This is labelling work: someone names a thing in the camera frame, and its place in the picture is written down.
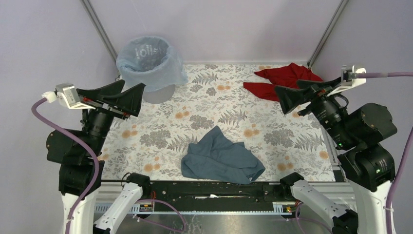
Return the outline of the grey plastic trash bin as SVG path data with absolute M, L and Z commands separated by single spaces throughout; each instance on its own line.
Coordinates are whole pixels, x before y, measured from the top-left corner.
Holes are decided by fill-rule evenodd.
M 175 92 L 175 85 L 169 85 L 165 88 L 153 92 L 144 92 L 143 100 L 151 104 L 161 104 L 172 98 Z

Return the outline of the light blue plastic trash bag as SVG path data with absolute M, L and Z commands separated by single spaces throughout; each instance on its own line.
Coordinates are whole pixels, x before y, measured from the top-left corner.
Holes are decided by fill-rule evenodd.
M 130 40 L 119 51 L 116 66 L 128 88 L 142 83 L 146 92 L 154 92 L 169 85 L 188 83 L 180 54 L 162 37 Z

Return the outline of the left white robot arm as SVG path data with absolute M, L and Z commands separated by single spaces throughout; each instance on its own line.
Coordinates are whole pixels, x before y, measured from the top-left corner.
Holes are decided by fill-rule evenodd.
M 118 80 L 109 85 L 85 90 L 70 83 L 56 86 L 43 95 L 48 102 L 58 100 L 69 109 L 82 111 L 82 129 L 55 127 L 46 140 L 47 159 L 58 163 L 58 189 L 64 204 L 66 234 L 114 234 L 138 200 L 151 195 L 150 178 L 129 173 L 120 195 L 100 219 L 94 209 L 105 162 L 98 159 L 115 118 L 138 116 L 145 85 L 124 89 Z

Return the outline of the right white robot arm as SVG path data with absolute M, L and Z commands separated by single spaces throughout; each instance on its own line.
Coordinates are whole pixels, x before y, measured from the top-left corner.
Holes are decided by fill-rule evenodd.
M 320 82 L 298 80 L 296 88 L 276 86 L 283 113 L 306 104 L 300 116 L 313 114 L 336 148 L 342 151 L 339 163 L 353 189 L 355 210 L 341 207 L 320 193 L 298 173 L 281 179 L 279 193 L 287 201 L 296 199 L 307 205 L 327 224 L 333 234 L 393 234 L 390 189 L 395 180 L 392 155 L 381 141 L 397 129 L 387 107 L 367 103 L 352 113 L 337 98 L 342 92 L 363 85 L 363 78 L 337 78 Z

